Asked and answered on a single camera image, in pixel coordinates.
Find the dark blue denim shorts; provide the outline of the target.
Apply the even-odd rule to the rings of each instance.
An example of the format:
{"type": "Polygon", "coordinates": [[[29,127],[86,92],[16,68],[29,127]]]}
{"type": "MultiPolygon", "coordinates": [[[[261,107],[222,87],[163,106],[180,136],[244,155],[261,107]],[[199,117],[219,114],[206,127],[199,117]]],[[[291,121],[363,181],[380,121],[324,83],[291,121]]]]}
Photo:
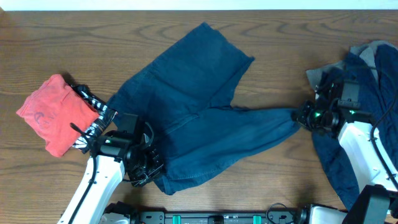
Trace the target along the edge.
{"type": "Polygon", "coordinates": [[[270,149],[299,130],[293,109],[234,108],[234,91],[253,62],[202,23],[173,44],[109,99],[119,114],[147,121],[165,173],[167,195],[196,187],[236,161],[270,149]]]}

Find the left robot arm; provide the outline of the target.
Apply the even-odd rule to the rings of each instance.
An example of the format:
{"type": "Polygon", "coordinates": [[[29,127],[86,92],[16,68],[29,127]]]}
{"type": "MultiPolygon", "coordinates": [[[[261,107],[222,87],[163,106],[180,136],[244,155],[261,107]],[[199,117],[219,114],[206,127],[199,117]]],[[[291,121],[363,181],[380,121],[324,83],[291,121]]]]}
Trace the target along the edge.
{"type": "Polygon", "coordinates": [[[154,135],[110,131],[95,139],[85,174],[59,223],[139,223],[135,209],[109,203],[116,187],[143,187],[161,176],[164,162],[154,135]]]}

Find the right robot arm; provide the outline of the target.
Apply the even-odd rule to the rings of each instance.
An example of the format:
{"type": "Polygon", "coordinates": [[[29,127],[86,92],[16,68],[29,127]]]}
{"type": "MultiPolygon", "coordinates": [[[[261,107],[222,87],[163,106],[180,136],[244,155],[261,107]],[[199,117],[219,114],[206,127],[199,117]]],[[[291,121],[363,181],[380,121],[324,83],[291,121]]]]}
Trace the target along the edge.
{"type": "Polygon", "coordinates": [[[397,169],[379,139],[370,113],[351,99],[327,105],[306,101],[292,119],[309,131],[325,131],[337,138],[353,168],[359,196],[348,212],[324,205],[309,205],[297,223],[384,223],[397,215],[397,169]]]}

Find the grey garment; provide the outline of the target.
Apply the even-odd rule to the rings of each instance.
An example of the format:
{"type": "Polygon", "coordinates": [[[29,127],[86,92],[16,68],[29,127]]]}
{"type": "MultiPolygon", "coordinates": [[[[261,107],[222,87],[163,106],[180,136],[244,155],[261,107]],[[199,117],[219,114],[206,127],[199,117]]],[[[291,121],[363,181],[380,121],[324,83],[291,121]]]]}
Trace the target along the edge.
{"type": "MultiPolygon", "coordinates": [[[[397,47],[385,40],[375,40],[367,44],[359,45],[359,46],[352,46],[349,49],[349,53],[352,53],[370,66],[370,67],[375,67],[376,66],[376,52],[377,48],[381,45],[388,45],[392,47],[393,49],[397,50],[397,47]]],[[[346,70],[346,63],[344,61],[339,61],[333,64],[325,65],[324,67],[312,69],[312,70],[307,70],[305,73],[307,75],[307,78],[309,80],[310,86],[316,90],[318,86],[320,86],[321,81],[322,81],[322,75],[323,73],[330,73],[334,68],[340,69],[340,70],[346,70]]]]}

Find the black white patterned garment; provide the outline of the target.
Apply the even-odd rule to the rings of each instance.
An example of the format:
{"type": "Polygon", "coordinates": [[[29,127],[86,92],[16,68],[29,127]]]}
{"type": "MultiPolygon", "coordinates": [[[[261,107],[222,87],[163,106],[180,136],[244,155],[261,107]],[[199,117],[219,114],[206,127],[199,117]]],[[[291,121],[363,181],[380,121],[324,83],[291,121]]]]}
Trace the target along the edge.
{"type": "Polygon", "coordinates": [[[80,150],[83,154],[90,151],[95,138],[102,135],[105,129],[111,124],[114,117],[118,114],[117,111],[111,109],[106,103],[95,96],[87,85],[72,85],[71,88],[85,100],[99,116],[90,126],[85,129],[85,135],[80,136],[72,145],[74,148],[80,150]]]}

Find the dark blue garment pile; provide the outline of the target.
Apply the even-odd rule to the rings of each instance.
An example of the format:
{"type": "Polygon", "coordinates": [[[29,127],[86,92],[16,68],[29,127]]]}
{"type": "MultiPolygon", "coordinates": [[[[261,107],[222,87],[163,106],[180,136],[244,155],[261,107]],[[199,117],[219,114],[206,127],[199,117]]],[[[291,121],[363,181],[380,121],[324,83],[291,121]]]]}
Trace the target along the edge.
{"type": "MultiPolygon", "coordinates": [[[[320,86],[340,79],[356,79],[360,85],[359,102],[363,111],[379,120],[379,135],[393,164],[397,164],[397,50],[381,45],[376,52],[376,66],[368,66],[358,56],[348,53],[346,70],[334,68],[323,73],[320,86]]],[[[312,134],[313,145],[323,170],[347,210],[358,195],[358,183],[343,148],[328,135],[312,134]]]]}

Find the red folded garment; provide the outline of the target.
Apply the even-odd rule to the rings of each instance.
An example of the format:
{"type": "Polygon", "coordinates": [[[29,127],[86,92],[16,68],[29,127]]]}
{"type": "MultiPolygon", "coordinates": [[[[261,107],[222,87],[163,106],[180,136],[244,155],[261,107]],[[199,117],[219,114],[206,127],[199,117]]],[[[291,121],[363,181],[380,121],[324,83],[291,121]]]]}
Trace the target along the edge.
{"type": "Polygon", "coordinates": [[[55,157],[62,157],[81,136],[70,123],[85,131],[99,117],[60,74],[28,96],[16,114],[45,140],[45,149],[55,157]]]}

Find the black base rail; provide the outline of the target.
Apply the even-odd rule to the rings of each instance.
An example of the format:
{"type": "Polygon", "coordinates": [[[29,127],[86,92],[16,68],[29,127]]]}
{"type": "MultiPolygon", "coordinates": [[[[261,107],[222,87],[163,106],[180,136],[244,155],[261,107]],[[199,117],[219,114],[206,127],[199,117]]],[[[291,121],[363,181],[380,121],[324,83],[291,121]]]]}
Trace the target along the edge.
{"type": "Polygon", "coordinates": [[[343,212],[327,212],[324,208],[316,208],[311,215],[296,215],[294,212],[271,210],[269,213],[170,213],[141,212],[132,216],[116,213],[105,213],[100,224],[105,223],[137,223],[137,224],[289,224],[342,223],[343,212]]]}

